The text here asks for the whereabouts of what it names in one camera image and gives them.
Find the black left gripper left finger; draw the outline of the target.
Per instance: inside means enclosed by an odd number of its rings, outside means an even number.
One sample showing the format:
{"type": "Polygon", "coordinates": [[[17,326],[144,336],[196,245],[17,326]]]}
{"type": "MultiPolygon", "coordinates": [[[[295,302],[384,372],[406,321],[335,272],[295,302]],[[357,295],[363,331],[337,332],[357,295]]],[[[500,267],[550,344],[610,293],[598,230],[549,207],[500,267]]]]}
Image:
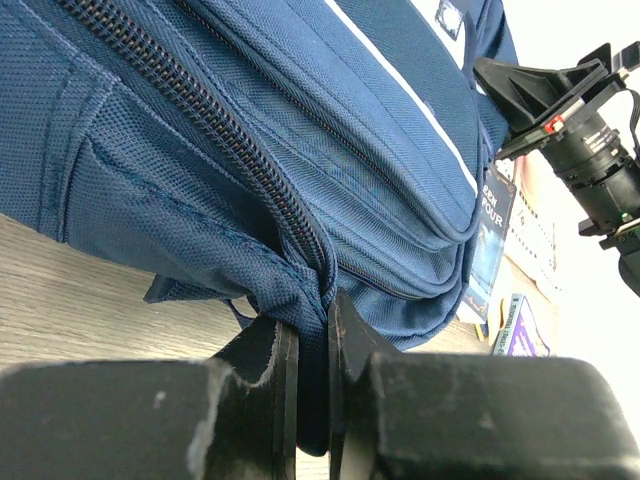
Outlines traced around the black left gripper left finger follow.
{"type": "Polygon", "coordinates": [[[291,479],[297,333],[253,321],[205,360],[21,364],[1,374],[5,479],[291,479]]]}

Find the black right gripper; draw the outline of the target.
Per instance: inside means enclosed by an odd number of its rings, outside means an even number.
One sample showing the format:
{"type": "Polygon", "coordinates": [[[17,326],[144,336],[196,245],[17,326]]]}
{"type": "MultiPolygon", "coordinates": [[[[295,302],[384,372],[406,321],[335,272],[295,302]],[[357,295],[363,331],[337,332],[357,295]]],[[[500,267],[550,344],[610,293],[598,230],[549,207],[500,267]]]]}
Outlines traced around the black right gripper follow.
{"type": "Polygon", "coordinates": [[[579,234],[598,236],[604,250],[617,249],[619,274],[638,293],[639,93],[628,91],[633,101],[632,151],[598,112],[611,96],[586,103],[611,67],[611,45],[605,43],[571,68],[544,70],[482,57],[473,72],[510,131],[519,134],[503,145],[497,158],[539,151],[587,215],[579,223],[579,234]]]}

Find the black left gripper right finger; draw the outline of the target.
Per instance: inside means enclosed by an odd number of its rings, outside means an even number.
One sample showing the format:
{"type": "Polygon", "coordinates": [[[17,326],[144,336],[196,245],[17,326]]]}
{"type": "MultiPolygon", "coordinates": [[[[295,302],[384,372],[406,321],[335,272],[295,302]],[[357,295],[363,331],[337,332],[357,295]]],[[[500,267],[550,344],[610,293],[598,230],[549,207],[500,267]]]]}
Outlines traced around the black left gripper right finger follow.
{"type": "Polygon", "coordinates": [[[328,313],[334,479],[635,479],[604,377],[567,358],[403,353],[339,291],[328,313]]]}

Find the navy blue student backpack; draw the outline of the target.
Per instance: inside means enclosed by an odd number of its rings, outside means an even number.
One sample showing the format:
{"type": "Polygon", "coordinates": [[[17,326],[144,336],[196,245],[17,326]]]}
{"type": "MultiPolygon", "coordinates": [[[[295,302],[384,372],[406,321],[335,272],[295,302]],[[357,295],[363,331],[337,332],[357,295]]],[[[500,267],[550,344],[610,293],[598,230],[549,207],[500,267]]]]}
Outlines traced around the navy blue student backpack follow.
{"type": "Polygon", "coordinates": [[[337,292],[403,350],[467,289],[507,133],[481,57],[516,58],[499,1],[5,1],[1,210],[153,273],[148,302],[296,328],[321,456],[337,292]]]}

